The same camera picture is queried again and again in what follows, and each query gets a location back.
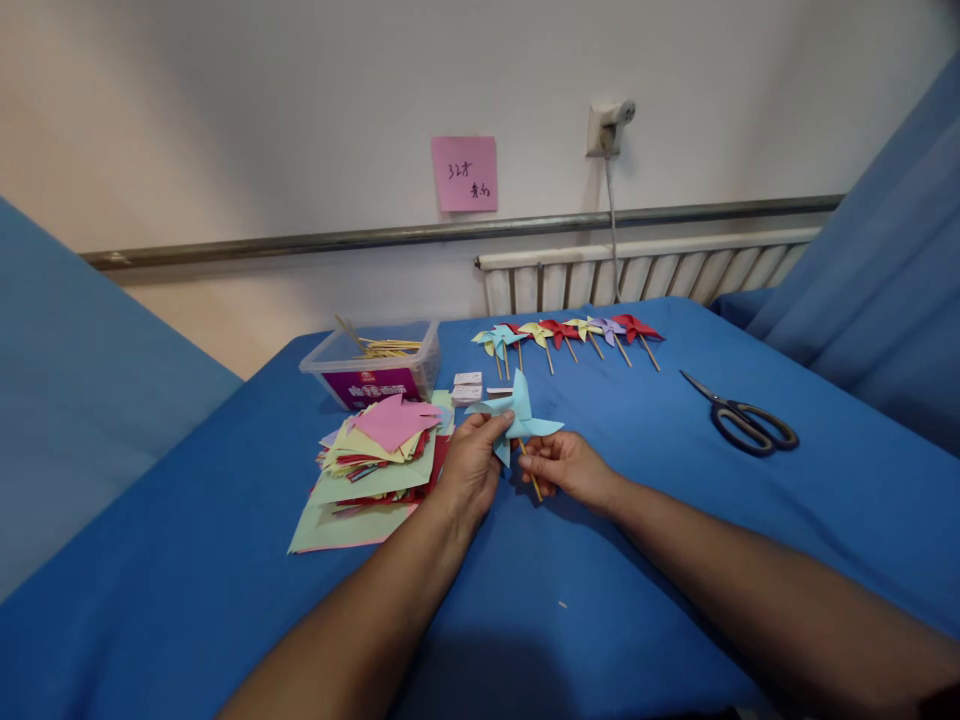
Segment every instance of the clear plastic box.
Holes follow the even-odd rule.
[[[357,328],[369,340],[410,340],[423,345],[415,355],[358,359],[360,348],[343,330],[334,330],[300,361],[300,372],[313,375],[344,410],[357,410],[389,395],[430,401],[440,372],[437,321]]]

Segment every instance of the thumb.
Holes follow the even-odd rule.
[[[487,420],[476,431],[476,435],[483,443],[493,447],[497,438],[503,435],[511,425],[513,425],[513,410],[507,410],[503,415],[496,415]]]
[[[560,460],[547,460],[539,455],[520,456],[520,467],[531,475],[542,477],[560,487],[563,487],[564,465],[565,463]]]

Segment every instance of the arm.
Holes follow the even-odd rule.
[[[513,413],[471,416],[436,490],[287,634],[221,720],[382,718],[496,493],[493,442]]]
[[[619,525],[785,690],[844,718],[912,718],[960,682],[960,645],[803,553],[613,472],[578,435],[531,441],[521,466]]]

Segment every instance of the wall outlet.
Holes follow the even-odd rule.
[[[616,157],[624,126],[637,114],[633,100],[590,106],[587,128],[587,157]]]

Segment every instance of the radiator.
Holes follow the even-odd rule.
[[[709,305],[738,290],[775,287],[820,228],[617,243],[481,255],[490,315],[612,305],[673,296]]]

